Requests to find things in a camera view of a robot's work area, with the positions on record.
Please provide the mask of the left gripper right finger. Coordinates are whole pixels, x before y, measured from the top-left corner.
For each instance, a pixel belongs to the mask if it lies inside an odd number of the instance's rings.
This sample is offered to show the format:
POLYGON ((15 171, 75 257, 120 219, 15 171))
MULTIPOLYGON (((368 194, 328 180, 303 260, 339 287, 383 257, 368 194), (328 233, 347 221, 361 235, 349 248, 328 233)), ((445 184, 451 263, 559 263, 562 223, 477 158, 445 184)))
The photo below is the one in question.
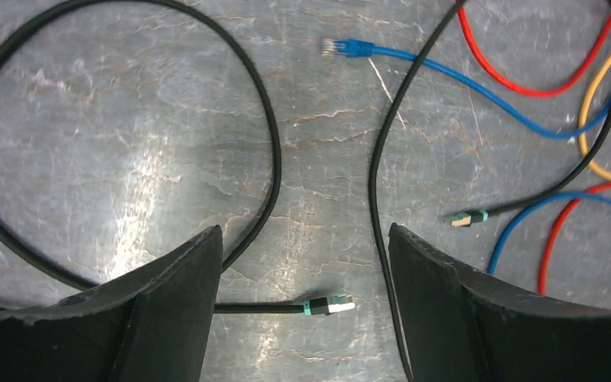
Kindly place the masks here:
POLYGON ((611 309, 506 283, 393 224, 389 258, 413 381, 611 381, 611 309))

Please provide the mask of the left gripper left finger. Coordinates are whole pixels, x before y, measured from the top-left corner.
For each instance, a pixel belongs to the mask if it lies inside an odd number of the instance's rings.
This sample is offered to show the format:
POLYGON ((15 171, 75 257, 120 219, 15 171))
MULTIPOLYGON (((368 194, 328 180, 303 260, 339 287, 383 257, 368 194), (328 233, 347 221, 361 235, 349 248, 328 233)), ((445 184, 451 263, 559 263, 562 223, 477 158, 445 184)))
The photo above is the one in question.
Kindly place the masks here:
POLYGON ((0 310, 0 381, 197 381, 223 255, 212 226, 52 306, 0 310))

